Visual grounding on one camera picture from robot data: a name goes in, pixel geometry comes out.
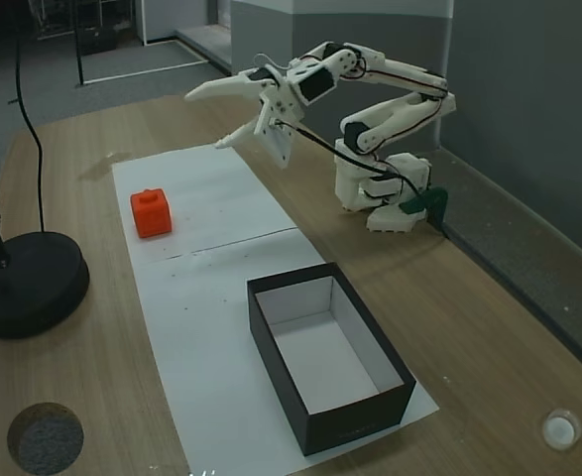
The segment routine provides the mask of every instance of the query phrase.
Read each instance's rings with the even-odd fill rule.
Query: black cable
[[[399,169],[397,169],[395,166],[390,164],[388,161],[382,161],[381,159],[379,159],[379,156],[377,155],[376,152],[373,155],[374,155],[375,161],[380,162],[381,164],[384,164],[386,167],[392,169],[398,176],[401,176],[401,171],[399,171]],[[401,194],[403,193],[403,186],[404,186],[405,182],[406,182],[405,180],[401,180],[401,189],[399,190],[399,196],[401,196]]]
[[[361,69],[361,74],[357,74],[356,76],[342,75],[341,77],[348,80],[361,79],[363,76],[366,75],[366,72],[368,71],[368,62],[366,61],[365,58],[359,58],[355,68],[357,67]]]
[[[379,149],[381,149],[386,142],[392,141],[393,139],[396,139],[396,137],[401,136],[403,134],[407,134],[410,131],[414,130],[415,128],[420,127],[421,124],[423,124],[424,122],[426,122],[426,121],[428,121],[430,119],[433,119],[436,115],[438,115],[438,113],[440,112],[440,109],[442,109],[442,101],[438,101],[438,107],[436,107],[436,109],[431,114],[429,114],[428,116],[423,117],[418,122],[416,122],[414,125],[409,126],[406,129],[403,129],[402,131],[399,131],[396,134],[394,134],[394,135],[392,135],[392,136],[384,139],[379,144],[377,144],[374,149],[366,152],[363,155],[365,156],[365,155],[373,154],[376,151],[378,151]]]
[[[449,93],[449,91],[447,89],[445,89],[444,87],[436,86],[434,84],[428,84],[428,83],[422,82],[422,81],[417,81],[416,79],[411,79],[409,77],[401,76],[400,74],[394,74],[393,72],[378,71],[376,69],[366,69],[366,72],[368,72],[370,74],[379,74],[382,76],[394,77],[396,79],[400,79],[401,81],[411,82],[413,84],[418,84],[419,86],[429,87],[430,89],[435,89],[437,91],[444,93],[445,96]]]
[[[70,2],[70,15],[72,17],[72,30],[74,32],[74,55],[76,56],[76,68],[79,72],[79,85],[84,84],[83,61],[81,59],[81,44],[79,38],[79,7],[77,0]]]
[[[382,164],[385,164],[386,166],[392,166],[393,169],[394,169],[394,172],[384,171],[383,169],[377,169],[375,167],[368,166],[368,165],[366,165],[366,164],[364,164],[362,162],[359,162],[359,161],[357,161],[355,159],[352,159],[351,157],[346,156],[342,152],[337,151],[334,147],[332,147],[326,141],[324,141],[321,138],[315,136],[311,132],[306,131],[305,129],[301,129],[300,127],[292,126],[291,124],[287,124],[286,122],[282,122],[282,121],[279,121],[279,124],[284,125],[284,126],[287,126],[287,127],[290,127],[291,129],[296,130],[297,132],[299,132],[299,134],[301,134],[306,139],[308,139],[308,140],[314,142],[315,144],[317,144],[318,146],[326,149],[327,151],[329,151],[332,154],[334,154],[335,156],[341,158],[343,161],[347,162],[348,164],[352,164],[353,166],[359,167],[359,168],[361,168],[361,169],[363,169],[365,171],[373,172],[375,174],[380,174],[382,176],[392,176],[395,179],[401,179],[402,181],[404,181],[407,184],[407,186],[409,188],[411,188],[411,191],[413,191],[413,193],[416,196],[416,198],[418,198],[420,200],[420,202],[423,204],[425,210],[427,210],[428,212],[430,211],[429,210],[429,206],[427,205],[427,202],[425,201],[424,197],[420,194],[420,191],[418,191],[418,188],[416,188],[416,185],[414,185],[413,182],[408,177],[406,177],[406,176],[402,175],[401,173],[399,173],[398,170],[396,168],[394,168],[394,166],[392,166],[391,164],[388,164],[387,162],[383,162],[383,161],[377,161],[377,162],[380,162]],[[447,235],[447,232],[444,230],[444,228],[442,226],[440,227],[439,230],[440,230],[440,233],[442,233],[442,236],[444,236],[445,238],[449,239],[449,236]]]
[[[20,105],[20,111],[22,112],[22,117],[24,118],[24,122],[31,131],[31,135],[33,139],[35,139],[35,143],[37,144],[38,149],[38,165],[37,165],[37,201],[38,201],[38,208],[40,211],[40,231],[46,231],[44,228],[44,206],[42,204],[42,167],[44,164],[44,150],[42,149],[42,142],[35,132],[35,128],[29,119],[29,115],[26,112],[26,107],[24,106],[24,98],[22,97],[22,78],[20,74],[20,63],[22,60],[22,45],[20,41],[20,33],[19,29],[17,28],[17,22],[15,23],[16,30],[17,30],[17,40],[16,40],[16,48],[15,48],[15,87],[17,89],[17,102]]]

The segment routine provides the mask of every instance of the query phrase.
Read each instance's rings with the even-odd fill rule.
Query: white round object
[[[571,448],[581,436],[579,419],[568,410],[552,412],[544,422],[543,436],[546,444],[563,451]]]

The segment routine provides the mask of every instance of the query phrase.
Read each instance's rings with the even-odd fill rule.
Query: gray wall
[[[582,247],[582,0],[457,1],[448,79],[443,146]]]
[[[292,15],[231,2],[231,67],[233,72],[253,67],[253,56],[264,52],[275,62],[292,59]]]
[[[217,0],[218,24],[231,28],[231,0]]]
[[[148,41],[201,27],[207,24],[207,0],[145,0],[145,23]]]
[[[234,72],[252,67],[255,53],[266,53],[274,61],[286,64],[324,41],[368,46],[386,53],[389,58],[444,72],[450,19],[378,13],[290,13],[291,3],[291,0],[276,0],[272,2],[276,8],[244,1],[231,3]],[[441,5],[445,1],[430,3]],[[337,90],[306,110],[303,122],[333,142],[341,136],[339,122],[343,117],[405,93],[386,86],[342,81]],[[390,152],[436,149],[437,131],[437,125],[429,126],[400,141]]]

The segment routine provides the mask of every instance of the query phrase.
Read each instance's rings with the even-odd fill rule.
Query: round black object
[[[36,232],[5,247],[11,263],[0,270],[0,338],[39,334],[71,315],[90,282],[78,245],[59,233]]]

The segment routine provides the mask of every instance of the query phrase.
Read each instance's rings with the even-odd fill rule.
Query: floor
[[[148,54],[152,51],[134,57],[135,67],[153,67],[157,58]],[[13,134],[24,127],[18,106],[9,104],[15,98],[13,53],[12,42],[0,43],[0,169]],[[36,126],[183,93],[221,77],[203,64],[76,87],[71,37],[27,44],[23,54],[24,97]],[[112,55],[108,67],[123,70],[130,61],[129,54]],[[446,222],[455,240],[582,358],[582,254],[458,158],[440,151],[430,159],[434,181],[450,192]]]
[[[226,71],[231,71],[231,32],[221,25],[177,30],[184,42],[204,52]]]
[[[173,67],[200,61],[181,42],[166,42],[143,47],[123,48],[83,57],[85,80],[130,74],[149,69]]]

